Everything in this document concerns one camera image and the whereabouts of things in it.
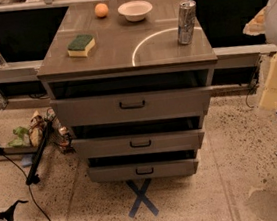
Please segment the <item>green and yellow sponge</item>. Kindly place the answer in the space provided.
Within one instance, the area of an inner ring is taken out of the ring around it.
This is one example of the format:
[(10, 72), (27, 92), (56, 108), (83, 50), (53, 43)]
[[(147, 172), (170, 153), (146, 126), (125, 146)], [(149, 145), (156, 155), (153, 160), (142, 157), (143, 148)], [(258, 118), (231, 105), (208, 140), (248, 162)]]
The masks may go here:
[(75, 39), (68, 44), (68, 55), (70, 57), (87, 57), (88, 52), (95, 46), (95, 39), (89, 34), (78, 34)]

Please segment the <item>white paper bowl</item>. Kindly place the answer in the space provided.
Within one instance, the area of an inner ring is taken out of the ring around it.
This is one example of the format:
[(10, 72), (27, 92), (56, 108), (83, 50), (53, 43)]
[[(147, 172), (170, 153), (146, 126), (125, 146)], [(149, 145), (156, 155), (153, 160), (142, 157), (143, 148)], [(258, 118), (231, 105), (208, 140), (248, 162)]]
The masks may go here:
[(152, 4), (143, 0), (125, 2), (118, 8), (118, 13), (123, 15), (127, 21), (139, 22), (144, 20), (152, 8)]

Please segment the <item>silver drink can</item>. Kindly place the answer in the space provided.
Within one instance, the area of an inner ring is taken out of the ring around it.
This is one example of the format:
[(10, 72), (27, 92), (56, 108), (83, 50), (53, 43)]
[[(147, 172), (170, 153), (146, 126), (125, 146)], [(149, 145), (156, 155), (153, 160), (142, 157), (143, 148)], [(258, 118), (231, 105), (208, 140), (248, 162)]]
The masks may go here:
[(188, 45), (192, 42), (194, 34), (196, 2), (194, 0), (183, 0), (180, 2), (178, 10), (178, 43)]

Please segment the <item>grey three-drawer cabinet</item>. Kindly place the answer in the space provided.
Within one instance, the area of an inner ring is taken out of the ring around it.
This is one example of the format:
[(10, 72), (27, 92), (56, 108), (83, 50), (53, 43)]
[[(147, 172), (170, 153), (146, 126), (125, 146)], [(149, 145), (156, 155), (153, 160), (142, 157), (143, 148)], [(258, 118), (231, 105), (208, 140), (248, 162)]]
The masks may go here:
[[(217, 62), (201, 28), (177, 41), (183, 0), (149, 0), (141, 22), (109, 1), (99, 19), (93, 3), (69, 6), (38, 78), (93, 182), (192, 175)], [(68, 44), (89, 34), (95, 46), (70, 57)]]

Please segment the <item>blue tape cross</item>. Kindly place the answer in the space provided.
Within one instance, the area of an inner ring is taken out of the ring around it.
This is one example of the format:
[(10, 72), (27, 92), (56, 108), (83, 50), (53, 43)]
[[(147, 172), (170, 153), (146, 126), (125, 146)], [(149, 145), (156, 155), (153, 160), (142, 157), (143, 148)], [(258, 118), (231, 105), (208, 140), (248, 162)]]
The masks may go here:
[(159, 213), (159, 209), (156, 208), (156, 206), (154, 205), (154, 203), (151, 202), (150, 199), (148, 199), (146, 193), (147, 190), (150, 186), (150, 179), (145, 179), (143, 184), (141, 185), (141, 187), (138, 187), (135, 182), (128, 180), (127, 181), (127, 185), (128, 187), (130, 187), (130, 189), (136, 194), (136, 199), (134, 201), (134, 204), (131, 207), (131, 210), (129, 212), (129, 217), (130, 218), (134, 218), (135, 215), (137, 214), (139, 207), (141, 204), (145, 204), (145, 206), (147, 207), (147, 209), (150, 210), (150, 212), (154, 215), (157, 216)]

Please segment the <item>orange fruit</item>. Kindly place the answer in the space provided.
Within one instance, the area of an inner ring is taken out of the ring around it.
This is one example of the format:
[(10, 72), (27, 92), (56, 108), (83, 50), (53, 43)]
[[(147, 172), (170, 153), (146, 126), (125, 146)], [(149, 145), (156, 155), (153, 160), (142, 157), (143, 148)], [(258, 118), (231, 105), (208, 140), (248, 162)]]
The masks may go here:
[(106, 4), (99, 3), (95, 6), (94, 12), (98, 18), (105, 18), (108, 15), (109, 8)]

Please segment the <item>snack bag pile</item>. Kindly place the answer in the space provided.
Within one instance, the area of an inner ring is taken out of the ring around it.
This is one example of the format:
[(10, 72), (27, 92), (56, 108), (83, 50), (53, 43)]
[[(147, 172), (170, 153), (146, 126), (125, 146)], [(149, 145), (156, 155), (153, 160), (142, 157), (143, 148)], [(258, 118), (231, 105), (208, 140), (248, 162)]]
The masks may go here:
[(29, 138), (32, 146), (39, 146), (43, 139), (43, 131), (46, 126), (44, 118), (40, 115), (38, 111), (33, 113), (31, 121), (29, 123)]

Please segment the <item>green crumpled bag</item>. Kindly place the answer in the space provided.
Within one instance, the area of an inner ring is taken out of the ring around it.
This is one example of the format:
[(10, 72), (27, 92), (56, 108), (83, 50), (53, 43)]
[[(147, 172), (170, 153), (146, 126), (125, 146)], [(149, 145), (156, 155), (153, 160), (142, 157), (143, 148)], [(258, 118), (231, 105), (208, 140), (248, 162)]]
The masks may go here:
[(9, 147), (18, 148), (31, 145), (29, 139), (29, 130), (27, 128), (22, 126), (16, 127), (13, 130), (13, 134), (15, 135), (15, 138), (9, 142)]

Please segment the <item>black tripod leg left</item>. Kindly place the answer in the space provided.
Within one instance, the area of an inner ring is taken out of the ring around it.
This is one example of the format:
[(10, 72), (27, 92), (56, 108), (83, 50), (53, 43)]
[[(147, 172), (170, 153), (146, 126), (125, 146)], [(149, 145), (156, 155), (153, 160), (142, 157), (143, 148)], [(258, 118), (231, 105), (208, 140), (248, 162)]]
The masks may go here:
[(43, 134), (43, 139), (41, 141), (41, 144), (37, 148), (37, 152), (35, 153), (35, 155), (32, 157), (33, 161), (32, 161), (32, 164), (31, 164), (31, 168), (29, 170), (27, 179), (25, 181), (27, 186), (31, 185), (31, 184), (39, 183), (39, 181), (40, 181), (39, 175), (36, 173), (36, 171), (39, 167), (39, 163), (41, 161), (43, 151), (45, 149), (45, 146), (47, 144), (47, 141), (50, 137), (50, 133), (51, 133), (51, 130), (52, 130), (51, 122), (49, 121), (46, 124), (47, 124), (47, 126), (43, 131), (44, 134)]

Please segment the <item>black clamp lower left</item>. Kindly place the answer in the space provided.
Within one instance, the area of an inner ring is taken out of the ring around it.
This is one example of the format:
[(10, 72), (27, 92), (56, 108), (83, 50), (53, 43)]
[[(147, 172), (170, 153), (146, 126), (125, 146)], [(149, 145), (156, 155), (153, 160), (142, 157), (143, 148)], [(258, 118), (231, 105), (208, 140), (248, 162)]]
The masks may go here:
[(14, 217), (15, 217), (14, 212), (15, 212), (16, 206), (21, 203), (26, 204), (27, 201), (26, 200), (17, 200), (7, 210), (5, 210), (4, 212), (0, 212), (0, 219), (7, 220), (7, 221), (14, 221)]

